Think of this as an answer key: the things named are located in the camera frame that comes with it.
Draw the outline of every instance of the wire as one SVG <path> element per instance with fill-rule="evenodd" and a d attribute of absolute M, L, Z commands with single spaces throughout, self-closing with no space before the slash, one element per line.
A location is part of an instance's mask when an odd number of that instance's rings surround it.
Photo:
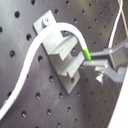
<path fill-rule="evenodd" d="M 117 15 L 117 18 L 116 18 L 112 33 L 111 33 L 111 37 L 110 37 L 108 48 L 111 48 L 112 45 L 113 45 L 113 40 L 114 40 L 114 36 L 115 36 L 115 33 L 116 33 L 117 25 L 118 25 L 118 22 L 119 22 L 119 19 L 120 19 L 122 8 L 123 8 L 123 0 L 120 0 L 120 9 L 119 9 L 119 12 L 118 12 L 118 15 Z"/>
<path fill-rule="evenodd" d="M 34 39 L 34 41 L 32 42 L 32 44 L 30 45 L 27 55 L 25 57 L 25 61 L 23 63 L 23 67 L 18 79 L 18 82 L 16 83 L 16 86 L 12 92 L 12 94 L 10 95 L 10 97 L 8 98 L 8 100 L 6 101 L 6 103 L 2 106 L 2 108 L 0 109 L 0 121 L 2 120 L 2 118 L 4 117 L 4 115 L 8 112 L 8 110 L 11 108 L 11 106 L 13 105 L 13 103 L 15 102 L 15 100 L 17 99 L 18 95 L 20 94 L 23 85 L 25 83 L 27 74 L 29 72 L 32 60 L 34 58 L 34 55 L 37 51 L 37 49 L 39 48 L 40 44 L 43 42 L 43 40 L 50 34 L 54 33 L 55 31 L 69 31 L 71 33 L 73 33 L 77 39 L 79 40 L 82 49 L 86 50 L 87 45 L 86 42 L 81 34 L 81 32 L 73 25 L 68 24 L 68 23 L 56 23 L 56 24 L 52 24 L 46 28 L 44 28 Z"/>
<path fill-rule="evenodd" d="M 125 19 L 125 15 L 124 15 L 123 9 L 122 9 L 122 18 L 123 18 L 123 22 L 124 22 L 124 27 L 125 27 L 126 36 L 127 36 L 127 38 L 128 38 L 128 27 L 127 27 L 127 23 L 126 23 L 126 19 Z"/>

